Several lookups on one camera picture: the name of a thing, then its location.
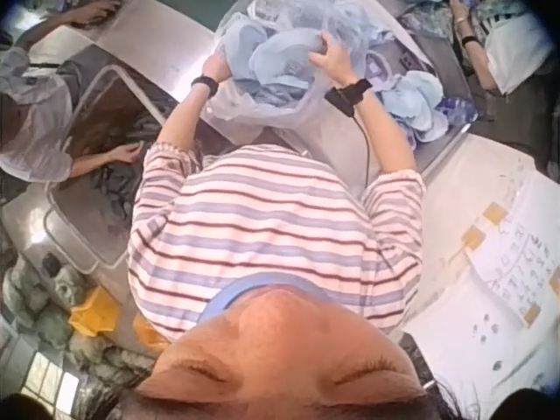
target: paper sheet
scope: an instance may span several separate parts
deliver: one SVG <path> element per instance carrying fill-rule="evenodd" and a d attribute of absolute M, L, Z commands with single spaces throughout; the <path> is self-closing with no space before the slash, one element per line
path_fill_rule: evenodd
<path fill-rule="evenodd" d="M 470 270 L 404 327 L 441 384 L 442 394 L 451 393 L 467 417 L 479 406 L 487 410 L 498 403 L 492 388 L 518 358 L 512 342 L 519 330 L 515 318 L 501 311 L 473 281 Z"/>
<path fill-rule="evenodd" d="M 485 419 L 517 389 L 555 386 L 560 309 L 549 292 L 542 316 L 528 330 L 473 275 L 468 269 L 403 330 L 416 341 L 442 395 L 456 400 L 467 418 Z"/>
<path fill-rule="evenodd" d="M 458 283 L 403 328 L 418 344 L 442 394 L 456 398 L 469 418 L 489 418 L 515 390 L 550 387 L 560 374 L 558 296 L 548 282 L 538 281 L 543 272 L 548 275 L 546 268 L 550 266 L 545 263 L 539 269 L 539 256 L 546 257 L 545 245 L 552 265 L 560 263 L 560 187 L 537 173 L 529 174 L 508 217 L 514 226 L 503 225 L 487 233 L 471 255 L 473 266 L 465 270 Z M 525 258 L 521 247 L 515 251 L 517 259 L 511 257 L 512 245 L 518 243 L 532 258 L 522 263 L 528 277 L 531 270 L 537 270 L 534 282 L 522 279 L 529 287 L 529 296 L 540 307 L 530 328 L 519 321 L 520 313 L 513 304 L 502 300 L 500 293 L 489 292 L 488 283 L 480 280 L 504 266 L 515 270 L 519 261 L 530 259 Z M 502 256 L 513 261 L 505 264 Z M 515 287 L 525 287 L 525 283 L 520 280 Z M 508 291 L 510 286 L 507 280 L 500 290 Z"/>
<path fill-rule="evenodd" d="M 469 257 L 480 280 L 525 326 L 560 264 L 560 186 L 531 173 L 514 208 Z"/>

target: wrist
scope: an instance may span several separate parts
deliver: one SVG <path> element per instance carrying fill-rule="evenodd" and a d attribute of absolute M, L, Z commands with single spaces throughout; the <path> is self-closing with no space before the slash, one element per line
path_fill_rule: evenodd
<path fill-rule="evenodd" d="M 115 150 L 116 148 L 101 154 L 101 160 L 103 161 L 103 165 L 108 165 L 115 162 Z"/>
<path fill-rule="evenodd" d="M 348 75 L 337 79 L 338 88 L 345 88 L 346 86 L 353 85 L 359 80 L 360 78 L 356 74 L 349 73 Z"/>
<path fill-rule="evenodd" d="M 473 28 L 468 20 L 457 24 L 457 32 L 461 35 L 461 37 L 474 35 Z"/>
<path fill-rule="evenodd" d="M 74 22 L 75 19 L 75 10 L 65 11 L 64 13 L 60 13 L 53 17 L 54 19 L 58 19 L 61 25 L 70 25 Z"/>

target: black wire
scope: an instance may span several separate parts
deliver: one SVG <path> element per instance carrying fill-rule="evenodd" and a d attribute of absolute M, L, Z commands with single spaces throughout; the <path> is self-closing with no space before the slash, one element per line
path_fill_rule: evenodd
<path fill-rule="evenodd" d="M 358 128 L 360 129 L 361 134 L 363 135 L 363 138 L 364 138 L 364 142 L 366 143 L 366 153 L 367 153 L 367 155 L 366 155 L 366 180 L 364 182 L 364 188 L 368 188 L 368 184 L 369 184 L 369 160 L 371 159 L 371 148 L 369 146 L 368 135 L 366 134 L 366 131 L 363 129 L 363 127 L 358 122 L 356 117 L 353 116 L 352 119 L 356 123 Z"/>

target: gray fabric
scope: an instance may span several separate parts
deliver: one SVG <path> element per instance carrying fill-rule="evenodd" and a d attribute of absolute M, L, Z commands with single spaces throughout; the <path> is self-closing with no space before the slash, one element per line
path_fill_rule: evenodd
<path fill-rule="evenodd" d="M 78 271 L 65 265 L 54 278 L 57 296 L 69 307 L 79 306 L 86 301 L 86 285 Z"/>
<path fill-rule="evenodd" d="M 64 350 L 74 329 L 68 324 L 68 315 L 57 305 L 49 304 L 38 316 L 35 331 L 44 343 L 55 350 Z"/>
<path fill-rule="evenodd" d="M 2 298 L 6 307 L 16 317 L 16 321 L 26 327 L 33 328 L 36 314 L 30 311 L 25 302 L 25 297 L 11 282 L 11 269 L 6 271 L 2 283 Z"/>
<path fill-rule="evenodd" d="M 56 74 L 23 77 L 28 66 L 21 48 L 12 48 L 0 61 L 0 90 L 20 105 L 31 105 L 21 130 L 0 150 L 0 168 L 27 182 L 62 181 L 72 167 L 72 159 L 61 151 L 72 115 L 68 87 Z"/>
<path fill-rule="evenodd" d="M 103 336 L 84 337 L 79 332 L 75 332 L 70 339 L 68 351 L 73 363 L 78 368 L 84 368 L 89 364 L 95 365 L 103 362 L 103 353 L 112 344 Z"/>

